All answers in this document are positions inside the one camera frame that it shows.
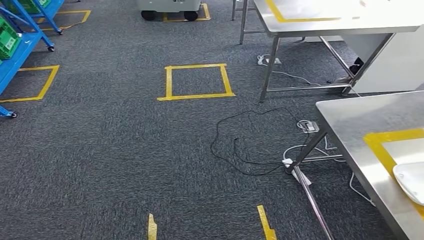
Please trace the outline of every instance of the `white cable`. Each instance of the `white cable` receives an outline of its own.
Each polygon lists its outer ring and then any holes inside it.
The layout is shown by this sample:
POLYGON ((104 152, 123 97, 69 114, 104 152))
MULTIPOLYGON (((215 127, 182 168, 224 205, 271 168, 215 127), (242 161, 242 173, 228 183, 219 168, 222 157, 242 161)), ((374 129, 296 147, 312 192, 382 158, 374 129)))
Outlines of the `white cable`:
MULTIPOLYGON (((283 152, 283 154, 282 154, 282 159, 284 159, 284 160, 286 160, 287 158, 286 158, 286 154, 287 154, 287 152, 288 151, 290 151, 290 150, 292 150, 292 149, 295 149, 295 148, 301 148, 301 147, 306 147, 306 145, 296 145, 296 146, 292 146, 292 147, 289 147, 289 148, 287 148, 284 152, 283 152)), ((320 151, 321 153, 323 153, 323 154, 325 154, 325 155, 327 155, 327 156, 329 156, 329 154, 328 153, 326 153, 325 151, 323 151, 323 150, 321 150, 321 149, 319 149, 319 148, 317 148, 317 147, 314 147, 314 149, 315 150, 317 150, 317 151, 320 151)), ((315 162, 315 161, 320 161, 319 159, 318 160, 307 160, 307 161, 304 161, 305 163, 307 163, 307 162, 315 162)))
MULTIPOLYGON (((258 55, 258 56, 257 56, 257 64, 258 64, 258 65, 268 67, 268 65, 266 65, 266 64, 264 63, 265 56, 270 56, 270 55, 269 55, 269 54, 264 54, 264 55, 258 55)), ((322 85, 321 85, 321 84, 319 84, 319 83, 310 82, 310 81, 308 81, 306 78, 303 78, 303 77, 300 77, 300 76, 291 75, 291 74, 288 74, 288 73, 286 73, 286 72, 282 72, 282 71, 272 71, 272 72, 273 72, 273 73, 276 73, 276 74, 284 74, 284 75, 289 76, 289 77, 291 77, 291 78, 301 79, 301 80, 303 80, 303 81, 307 82, 309 85, 322 86, 322 85)), ((329 85, 327 85, 327 86, 330 86, 330 85, 346 85, 346 83, 332 83, 332 84, 329 84, 329 85)), ((355 93, 358 97, 362 97, 361 95, 359 95, 359 93, 357 93, 357 92, 354 90, 354 88, 353 88, 353 86, 352 86, 351 84, 348 84, 348 85, 350 86, 350 89, 352 90, 352 92, 354 92, 354 93, 355 93)), ((298 128, 300 128, 300 129, 303 129, 303 130, 309 131, 309 132, 313 132, 313 133, 318 132, 317 130, 309 130, 309 129, 304 128, 304 127, 302 126, 302 123, 312 124, 312 122, 311 122, 311 121, 309 121, 309 120, 300 120, 299 122, 297 122, 297 127, 298 127, 298 128)), ((324 136, 324 143, 325 143, 325 150, 333 150, 333 149, 337 149, 337 147, 329 147, 329 144, 328 144, 328 141, 327 141, 327 136, 324 136)), ((306 147, 306 145, 296 145, 296 146, 289 147, 289 148, 288 148, 288 149, 286 149, 286 150, 284 151, 284 153, 282 154, 282 158, 283 158, 284 160, 286 160, 286 159, 287 159, 287 158, 286 158, 286 153, 287 153, 288 151, 290 151, 290 150, 292 150, 292 149, 295 149, 295 148, 301 148, 301 147, 306 147)), ((321 153, 323 153, 323 154, 325 154, 325 155, 327 155, 327 156, 329 156, 329 154, 328 154, 328 153, 326 153, 325 151, 323 151, 323 150, 321 150, 321 149, 319 149, 319 148, 317 148, 317 147, 314 147, 314 149, 315 149, 315 150, 317 150, 317 151, 319 151, 319 152, 321 152, 321 153)), ((336 162, 339 162, 339 163, 346 162, 345 160, 337 160, 337 159, 333 159, 333 160, 334 160, 334 161, 336 161, 336 162)), ((306 162, 315 162, 315 161, 320 161, 320 160, 319 160, 319 159, 317 159, 317 160, 306 160, 306 161, 304 161, 304 162, 306 163, 306 162)), ((374 204, 374 202, 373 202, 371 199, 368 199, 366 196, 364 196, 362 193, 360 193, 359 191, 357 191, 357 190, 356 190, 356 189, 352 186, 352 181, 353 181, 353 179, 354 179, 354 176, 355 176, 355 173, 352 173, 352 177, 350 178, 350 181, 349 181, 349 187, 350 187, 353 191, 355 191, 355 193, 359 194, 361 197, 363 197, 365 200, 367 200, 368 202, 370 202, 370 203, 371 203, 371 204, 375 207, 376 205, 374 204)))
MULTIPOLYGON (((295 149, 295 148, 302 148, 302 147, 306 147, 306 145, 296 145, 296 146, 292 146, 292 147, 289 147, 289 148, 287 148, 284 152, 283 152, 283 154, 282 154, 282 158, 284 159, 284 160, 286 160, 287 158, 286 158, 286 154, 287 154, 287 152, 288 151, 290 151, 290 150, 292 150, 292 149, 295 149)), ((317 147, 314 147, 314 149, 315 150, 317 150, 317 151, 319 151, 319 152, 321 152, 321 153, 323 153, 323 154, 325 154, 325 155, 327 155, 327 156, 329 156, 329 154, 328 153, 326 153, 325 151, 323 151, 323 150, 321 150, 321 149, 319 149, 319 148, 317 148, 317 147)), ((303 161, 304 163, 308 163, 308 162, 315 162, 315 161, 320 161, 319 159, 316 159, 316 160, 305 160, 305 161, 303 161)), ((355 176, 355 173, 353 173, 352 172, 352 177, 350 178, 350 181, 349 181, 349 187, 355 192, 355 193, 357 193, 359 196, 361 196, 361 197, 363 197, 365 200, 367 200, 371 205, 373 205, 374 207, 376 206, 376 204, 371 200, 371 199, 369 199, 368 197, 366 197, 366 196, 364 196, 362 193, 360 193, 359 191, 357 191, 353 186, 352 186, 352 182, 353 182, 353 180, 354 180, 354 176, 355 176)))
MULTIPOLYGON (((305 131, 309 131, 309 132, 312 132, 312 133, 317 133, 318 132, 318 130, 309 130, 309 129, 306 129, 303 125, 302 125, 302 123, 306 123, 306 124, 309 124, 309 125, 312 125, 312 122, 311 121, 309 121, 309 120, 300 120, 300 121, 298 121, 297 122, 297 127, 298 128, 300 128, 300 129, 303 129, 303 130, 305 130, 305 131)), ((324 136, 324 143, 325 143, 325 150, 333 150, 333 149, 337 149, 337 147, 329 147, 329 144, 328 144, 328 141, 327 141, 327 136, 324 136)), ((322 153, 324 153, 324 154, 326 154, 327 156, 328 156, 328 154, 327 153, 325 153, 324 151, 322 151, 322 150, 319 150, 320 152, 322 152, 322 153)), ((336 161, 336 162, 339 162, 339 163, 344 163, 344 162, 346 162, 345 160, 337 160, 337 159, 333 159, 334 161, 336 161)))
POLYGON ((350 177, 350 181, 349 181, 349 187, 355 191, 355 193, 357 193, 358 195, 360 195, 361 197, 363 197, 365 200, 367 200, 371 205, 373 205, 374 207, 376 207, 376 204, 373 202, 373 200, 369 199, 368 197, 364 196, 362 193, 360 193, 359 191, 357 191, 353 186, 352 186, 352 182, 354 180, 355 177, 355 173, 352 172, 352 177, 350 177))
MULTIPOLYGON (((259 66, 265 66, 265 67, 268 67, 268 65, 266 65, 265 63, 264 63, 264 59, 265 59, 265 56, 270 56, 269 54, 264 54, 264 55, 258 55, 256 58, 257 58, 257 64, 259 65, 259 66)), ((283 72, 283 71, 272 71, 273 73, 276 73, 276 74, 284 74, 284 75, 287 75, 287 76, 289 76, 289 77, 291 77, 291 78, 296 78, 296 79, 301 79, 301 80, 303 80, 303 81, 305 81, 305 82, 307 82, 309 85, 316 85, 316 86, 322 86, 321 84, 319 84, 319 83, 315 83, 315 82, 310 82, 309 80, 307 80, 306 78, 303 78, 303 77, 301 77, 301 76, 295 76, 295 75, 291 75, 291 74, 288 74, 287 72, 283 72)), ((328 85, 325 85, 325 86, 331 86, 331 85, 349 85, 350 86, 350 89, 352 90, 352 92, 353 93, 355 93, 358 97, 361 97, 361 95, 359 95, 355 90, 354 90, 354 87, 351 85, 351 84, 348 84, 348 83, 332 83, 332 84, 328 84, 328 85)))
MULTIPOLYGON (((265 56, 269 56, 269 54, 258 55, 257 56, 257 64, 258 65, 268 67, 268 65, 266 65, 265 63, 263 63, 264 62, 264 59, 265 59, 265 56)), ((291 74, 288 74, 287 72, 282 72, 282 71, 272 71, 272 72, 273 73, 276 73, 276 74, 284 74, 284 75, 287 75, 287 76, 289 76, 291 78, 301 79, 301 80, 307 82, 309 85, 321 86, 321 84, 310 82, 310 81, 308 81, 307 79, 305 79, 305 78, 303 78, 301 76, 291 75, 291 74)))

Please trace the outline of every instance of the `power strip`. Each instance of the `power strip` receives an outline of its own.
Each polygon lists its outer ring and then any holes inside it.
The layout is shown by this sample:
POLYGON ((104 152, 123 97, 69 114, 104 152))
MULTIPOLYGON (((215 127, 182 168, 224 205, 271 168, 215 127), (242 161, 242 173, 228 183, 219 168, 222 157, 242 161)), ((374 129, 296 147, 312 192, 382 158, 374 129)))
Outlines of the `power strip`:
MULTIPOLYGON (((290 159, 290 158, 286 158, 286 159, 284 159, 283 161, 282 161, 282 163, 284 164, 284 166, 286 167, 286 168, 289 168, 290 167, 290 164, 292 164, 293 163, 293 161, 290 159)), ((309 186, 309 185, 311 185, 312 184, 312 182, 309 180, 309 178, 307 178, 306 177, 306 175, 302 172, 302 171, 300 171, 300 173, 302 174, 302 177, 306 180, 306 184, 309 186)), ((298 178, 298 176, 296 175, 296 172, 295 172, 295 170, 292 170, 291 171, 291 174, 293 175, 293 177, 299 182, 299 183, 301 183, 300 181, 299 181, 299 178, 298 178)))

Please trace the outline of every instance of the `white tray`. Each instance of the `white tray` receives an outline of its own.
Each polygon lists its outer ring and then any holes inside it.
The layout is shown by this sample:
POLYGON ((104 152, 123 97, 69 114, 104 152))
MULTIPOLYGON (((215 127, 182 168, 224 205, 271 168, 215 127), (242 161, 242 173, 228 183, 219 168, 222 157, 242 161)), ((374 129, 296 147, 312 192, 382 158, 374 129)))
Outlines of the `white tray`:
POLYGON ((408 197, 424 206, 424 162, 398 164, 393 174, 408 197))

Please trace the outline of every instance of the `black cable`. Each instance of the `black cable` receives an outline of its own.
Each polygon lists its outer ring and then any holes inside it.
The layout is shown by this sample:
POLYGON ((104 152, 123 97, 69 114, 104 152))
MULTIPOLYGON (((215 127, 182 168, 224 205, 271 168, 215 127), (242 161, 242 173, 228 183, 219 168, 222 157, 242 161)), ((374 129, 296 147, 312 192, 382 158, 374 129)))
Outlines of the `black cable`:
MULTIPOLYGON (((232 116, 229 116, 229 117, 226 117, 226 118, 224 118, 224 119, 221 119, 221 120, 219 120, 217 123, 216 123, 216 135, 215 135, 215 139, 212 141, 212 143, 210 144, 210 152, 212 153, 212 155, 214 155, 216 158, 219 158, 219 159, 221 159, 221 160, 224 160, 225 162, 227 162, 228 164, 230 164, 234 169, 236 169, 238 172, 240 172, 241 174, 243 174, 243 175, 247 175, 247 176, 264 176, 264 175, 268 175, 268 174, 270 174, 270 173, 272 173, 272 172, 274 172, 275 170, 277 170, 277 169, 279 169, 279 168, 281 168, 281 167, 283 167, 284 166, 284 163, 278 163, 279 164, 279 166, 277 166, 277 167, 275 167, 274 169, 272 169, 272 170, 270 170, 270 171, 268 171, 268 172, 263 172, 263 173, 248 173, 248 172, 244 172, 244 171, 242 171, 242 170, 240 170, 238 167, 236 167, 232 162, 230 162, 228 159, 226 159, 226 158, 224 158, 224 157, 222 157, 222 156, 219 156, 219 155, 217 155, 215 152, 214 152, 214 145, 215 145, 215 143, 217 142, 217 140, 218 140, 218 138, 219 138, 219 135, 220 135, 220 130, 219 130, 219 127, 220 127, 220 124, 222 123, 222 122, 224 122, 224 121, 226 121, 226 120, 228 120, 228 119, 232 119, 232 118, 235 118, 235 117, 238 117, 238 116, 241 116, 241 115, 243 115, 243 114, 247 114, 247 113, 254 113, 254 114, 256 114, 256 115, 264 115, 264 114, 267 114, 267 113, 270 113, 270 112, 273 112, 273 111, 277 111, 277 110, 280 110, 280 109, 284 109, 284 110, 286 110, 287 112, 288 112, 288 114, 289 115, 291 115, 291 117, 296 121, 296 122, 299 122, 297 119, 296 119, 296 117, 293 115, 293 113, 291 112, 291 111, 289 111, 287 108, 285 108, 285 107, 277 107, 277 108, 274 108, 274 109, 271 109, 271 110, 268 110, 268 111, 265 111, 265 112, 261 112, 261 113, 259 113, 259 112, 256 112, 256 111, 253 111, 253 110, 249 110, 249 111, 244 111, 244 112, 241 112, 241 113, 238 113, 238 114, 236 114, 236 115, 232 115, 232 116)), ((270 165, 270 164, 273 164, 273 165, 275 165, 276 163, 257 163, 257 162, 250 162, 250 161, 245 161, 245 160, 243 160, 241 157, 239 157, 239 156, 237 156, 242 162, 245 162, 245 163, 249 163, 249 164, 258 164, 258 165, 270 165)))
POLYGON ((237 153, 237 149, 236 149, 236 141, 239 140, 238 138, 234 138, 234 140, 232 140, 232 144, 233 144, 233 151, 235 156, 240 159, 242 162, 247 163, 247 164, 256 164, 256 165, 282 165, 282 162, 269 162, 269 163, 262 163, 262 162, 254 162, 254 161, 246 161, 243 160, 239 154, 237 153))

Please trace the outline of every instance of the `table top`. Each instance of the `table top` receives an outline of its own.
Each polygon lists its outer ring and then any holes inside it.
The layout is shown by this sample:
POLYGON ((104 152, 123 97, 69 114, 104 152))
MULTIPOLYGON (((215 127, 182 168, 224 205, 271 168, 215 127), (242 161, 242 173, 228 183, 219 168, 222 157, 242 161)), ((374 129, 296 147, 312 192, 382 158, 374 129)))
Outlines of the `table top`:
MULTIPOLYGON (((424 91, 316 103, 322 127, 400 239, 422 240, 424 219, 383 166, 364 136, 424 128, 424 91)), ((424 158, 424 138, 391 141, 383 147, 399 164, 424 158)))
POLYGON ((418 0, 253 0, 272 37, 414 32, 424 24, 418 0))

